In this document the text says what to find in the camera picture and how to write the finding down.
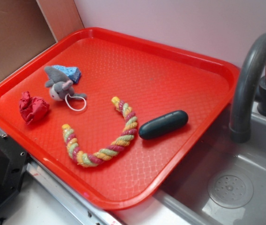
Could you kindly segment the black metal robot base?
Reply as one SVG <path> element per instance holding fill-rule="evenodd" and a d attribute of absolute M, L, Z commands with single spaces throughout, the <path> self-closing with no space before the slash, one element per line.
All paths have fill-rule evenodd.
<path fill-rule="evenodd" d="M 11 137 L 0 136 L 0 208 L 21 191 L 27 151 Z"/>

